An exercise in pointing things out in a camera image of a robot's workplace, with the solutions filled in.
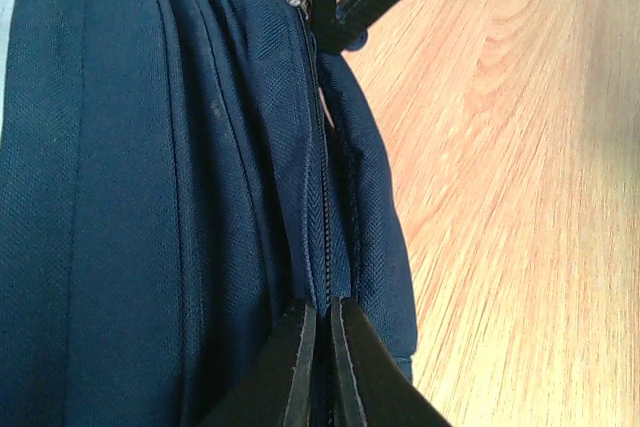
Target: navy blue bag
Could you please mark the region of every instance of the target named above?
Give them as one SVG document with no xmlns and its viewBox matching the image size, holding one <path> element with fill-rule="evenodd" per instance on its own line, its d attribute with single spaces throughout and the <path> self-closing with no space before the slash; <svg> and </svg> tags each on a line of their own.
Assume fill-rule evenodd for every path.
<svg viewBox="0 0 640 427">
<path fill-rule="evenodd" d="M 1 425 L 193 425 L 300 297 L 410 377 L 385 149 L 301 9 L 1 2 Z"/>
</svg>

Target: zipper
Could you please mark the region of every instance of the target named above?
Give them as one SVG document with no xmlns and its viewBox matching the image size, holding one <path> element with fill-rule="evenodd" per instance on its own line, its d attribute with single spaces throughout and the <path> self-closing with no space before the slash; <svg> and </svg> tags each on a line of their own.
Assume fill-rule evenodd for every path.
<svg viewBox="0 0 640 427">
<path fill-rule="evenodd" d="M 332 258 L 331 258 L 331 219 L 330 219 L 330 207 L 329 207 L 329 155 L 327 152 L 326 132 L 324 127 L 325 114 L 324 106 L 320 99 L 320 83 L 318 81 L 318 70 L 316 66 L 316 46 L 313 41 L 313 34 L 309 28 L 309 16 L 307 14 L 306 0 L 287 0 L 289 5 L 294 7 L 298 13 L 298 18 L 302 27 L 305 50 L 307 54 L 307 61 L 311 72 L 312 88 L 313 88 L 313 100 L 315 108 L 315 120 L 316 130 L 320 139 L 321 154 L 320 154 L 320 182 L 322 188 L 322 217 L 324 227 L 324 270 L 325 270 L 325 305 L 327 312 L 331 306 L 331 294 L 332 294 Z M 327 312 L 319 312 L 320 325 L 324 326 L 323 344 L 323 357 L 325 359 L 325 415 L 326 425 L 333 426 L 333 369 L 330 367 L 330 359 L 332 353 L 331 335 L 330 335 L 330 320 Z"/>
</svg>

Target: nylon fabric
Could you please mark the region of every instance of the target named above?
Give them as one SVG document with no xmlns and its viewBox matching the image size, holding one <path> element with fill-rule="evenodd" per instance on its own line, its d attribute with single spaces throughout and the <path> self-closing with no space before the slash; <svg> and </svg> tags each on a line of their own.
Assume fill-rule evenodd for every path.
<svg viewBox="0 0 640 427">
<path fill-rule="evenodd" d="M 410 377 L 384 145 L 285 0 L 16 0 L 6 79 L 0 425 L 193 425 L 327 259 Z"/>
</svg>

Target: wooden table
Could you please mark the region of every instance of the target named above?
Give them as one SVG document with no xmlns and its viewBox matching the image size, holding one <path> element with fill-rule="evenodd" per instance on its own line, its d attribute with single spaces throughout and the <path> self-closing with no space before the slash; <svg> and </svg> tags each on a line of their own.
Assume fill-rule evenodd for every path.
<svg viewBox="0 0 640 427">
<path fill-rule="evenodd" d="M 455 425 L 640 425 L 640 0 L 405 0 L 348 59 L 420 391 Z"/>
</svg>

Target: table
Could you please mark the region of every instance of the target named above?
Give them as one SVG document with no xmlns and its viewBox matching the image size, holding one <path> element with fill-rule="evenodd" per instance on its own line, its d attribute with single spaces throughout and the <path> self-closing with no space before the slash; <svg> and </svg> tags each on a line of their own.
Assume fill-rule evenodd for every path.
<svg viewBox="0 0 640 427">
<path fill-rule="evenodd" d="M 640 0 L 404 0 L 348 54 L 391 158 L 420 391 L 640 425 Z"/>
</svg>

